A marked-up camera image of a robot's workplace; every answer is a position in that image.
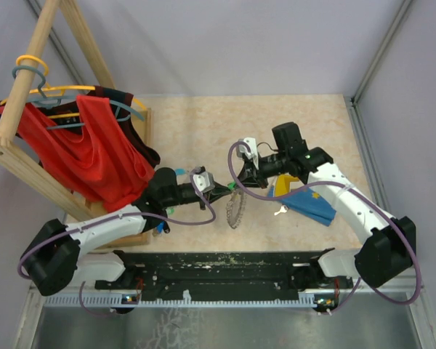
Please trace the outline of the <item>steel key ring disc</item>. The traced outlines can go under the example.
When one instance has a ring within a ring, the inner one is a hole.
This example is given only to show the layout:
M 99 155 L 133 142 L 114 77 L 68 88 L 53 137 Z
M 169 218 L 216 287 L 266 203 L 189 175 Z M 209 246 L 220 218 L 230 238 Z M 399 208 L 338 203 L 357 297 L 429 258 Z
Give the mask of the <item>steel key ring disc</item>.
M 227 224 L 236 229 L 240 223 L 246 206 L 246 194 L 241 189 L 232 192 L 226 206 Z

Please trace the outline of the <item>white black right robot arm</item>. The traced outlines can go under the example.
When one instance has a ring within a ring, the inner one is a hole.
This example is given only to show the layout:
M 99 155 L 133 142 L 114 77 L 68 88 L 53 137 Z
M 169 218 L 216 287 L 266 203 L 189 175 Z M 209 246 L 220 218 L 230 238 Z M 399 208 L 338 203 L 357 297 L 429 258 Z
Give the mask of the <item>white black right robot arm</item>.
M 378 288 L 416 265 L 416 226 L 408 217 L 400 219 L 367 199 L 341 172 L 333 158 L 320 147 L 308 148 L 294 122 L 272 128 L 277 150 L 260 156 L 257 142 L 246 137 L 233 148 L 244 165 L 235 176 L 240 187 L 265 188 L 277 175 L 291 175 L 305 189 L 326 200 L 350 226 L 362 247 L 332 249 L 310 269 L 314 285 L 324 288 L 337 276 L 362 278 Z

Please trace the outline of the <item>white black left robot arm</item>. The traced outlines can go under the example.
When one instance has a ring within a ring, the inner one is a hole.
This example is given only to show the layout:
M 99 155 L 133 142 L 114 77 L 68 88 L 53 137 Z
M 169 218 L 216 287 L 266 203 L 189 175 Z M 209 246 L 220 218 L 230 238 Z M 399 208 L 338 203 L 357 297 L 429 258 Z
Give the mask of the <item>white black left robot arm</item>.
M 137 272 L 126 255 L 97 254 L 97 248 L 170 223 L 168 208 L 194 203 L 210 207 L 230 193 L 228 187 L 215 182 L 212 174 L 202 168 L 194 169 L 189 182 L 183 184 L 177 182 L 173 169 L 160 168 L 142 195 L 121 209 L 67 225 L 58 219 L 46 222 L 21 256 L 17 271 L 31 280 L 43 296 L 91 281 L 129 288 L 135 283 Z

